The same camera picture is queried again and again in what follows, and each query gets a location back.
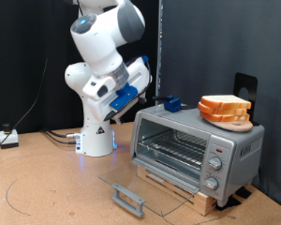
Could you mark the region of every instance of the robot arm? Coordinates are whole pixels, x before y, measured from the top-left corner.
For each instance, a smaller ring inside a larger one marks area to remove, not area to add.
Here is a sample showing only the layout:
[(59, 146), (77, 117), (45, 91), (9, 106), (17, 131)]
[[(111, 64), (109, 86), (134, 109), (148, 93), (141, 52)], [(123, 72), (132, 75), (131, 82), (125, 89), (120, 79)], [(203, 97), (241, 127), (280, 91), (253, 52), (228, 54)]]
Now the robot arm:
[[(77, 4), (77, 0), (64, 0)], [(65, 74), (70, 88), (81, 97), (84, 124), (76, 141), (76, 152), (101, 157), (114, 147), (110, 119), (120, 117), (139, 100), (152, 80), (139, 57), (128, 66), (116, 48), (141, 39), (144, 19), (129, 0), (79, 0), (83, 16), (70, 29), (85, 61), (70, 65)], [(105, 13), (103, 8), (117, 6)]]
[(92, 69), (82, 92), (98, 121), (113, 118), (150, 83), (151, 77), (140, 58), (129, 68), (116, 48), (141, 39), (145, 24), (141, 12), (130, 1), (96, 15), (80, 17), (71, 26), (71, 35), (84, 59)]

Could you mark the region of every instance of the wooden block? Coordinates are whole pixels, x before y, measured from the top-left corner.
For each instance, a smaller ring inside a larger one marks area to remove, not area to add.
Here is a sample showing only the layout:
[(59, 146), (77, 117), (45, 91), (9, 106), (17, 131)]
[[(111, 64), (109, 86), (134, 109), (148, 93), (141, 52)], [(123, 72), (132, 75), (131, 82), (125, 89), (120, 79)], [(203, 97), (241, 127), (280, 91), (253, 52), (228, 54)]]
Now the wooden block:
[(202, 214), (203, 216), (206, 216), (215, 208), (216, 199), (204, 195), (200, 192), (194, 194), (182, 187), (177, 186), (171, 181), (166, 180), (165, 178), (162, 178), (149, 172), (141, 166), (138, 167), (138, 177), (145, 180), (149, 184), (161, 189), (162, 191), (168, 193), (173, 198), (181, 202), (187, 201), (189, 197), (193, 195), (193, 197), (191, 197), (185, 203), (185, 205)]

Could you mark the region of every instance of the control knob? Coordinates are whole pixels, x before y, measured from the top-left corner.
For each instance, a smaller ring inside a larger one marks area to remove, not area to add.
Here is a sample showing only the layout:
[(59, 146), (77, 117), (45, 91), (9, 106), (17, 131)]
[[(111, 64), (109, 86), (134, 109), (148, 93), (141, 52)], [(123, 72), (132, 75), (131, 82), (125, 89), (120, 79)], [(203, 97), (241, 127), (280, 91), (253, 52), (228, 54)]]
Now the control knob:
[(218, 157), (212, 157), (208, 160), (208, 163), (215, 171), (222, 168), (222, 161)]
[(209, 177), (207, 180), (205, 180), (203, 185), (212, 189), (212, 190), (215, 190), (218, 187), (217, 180), (213, 177)]

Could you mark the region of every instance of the toast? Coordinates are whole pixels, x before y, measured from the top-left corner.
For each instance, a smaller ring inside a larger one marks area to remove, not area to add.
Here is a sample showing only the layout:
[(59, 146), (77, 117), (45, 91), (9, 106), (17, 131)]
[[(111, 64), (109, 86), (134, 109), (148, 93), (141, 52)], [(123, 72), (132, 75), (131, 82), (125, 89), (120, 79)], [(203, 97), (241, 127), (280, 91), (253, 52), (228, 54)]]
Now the toast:
[(219, 114), (208, 114), (205, 112), (200, 112), (200, 116), (204, 119), (213, 121), (213, 122), (231, 122), (231, 121), (248, 121), (250, 118), (249, 114), (246, 115), (219, 115)]
[(201, 112), (207, 114), (234, 114), (234, 115), (246, 115), (246, 109), (235, 109), (235, 110), (224, 110), (224, 109), (214, 109), (211, 107), (207, 107), (199, 102), (198, 109)]
[(251, 102), (243, 100), (233, 95), (227, 96), (203, 96), (200, 99), (200, 103), (213, 108), (223, 110), (235, 110), (235, 109), (251, 109)]

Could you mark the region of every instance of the toaster oven rack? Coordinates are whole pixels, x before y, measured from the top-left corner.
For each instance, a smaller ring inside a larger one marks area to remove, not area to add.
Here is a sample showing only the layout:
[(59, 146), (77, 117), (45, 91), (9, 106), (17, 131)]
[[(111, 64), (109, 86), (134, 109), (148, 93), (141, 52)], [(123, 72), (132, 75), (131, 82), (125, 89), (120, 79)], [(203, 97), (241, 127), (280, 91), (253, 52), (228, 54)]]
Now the toaster oven rack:
[(138, 144), (200, 171), (207, 141), (171, 129)]

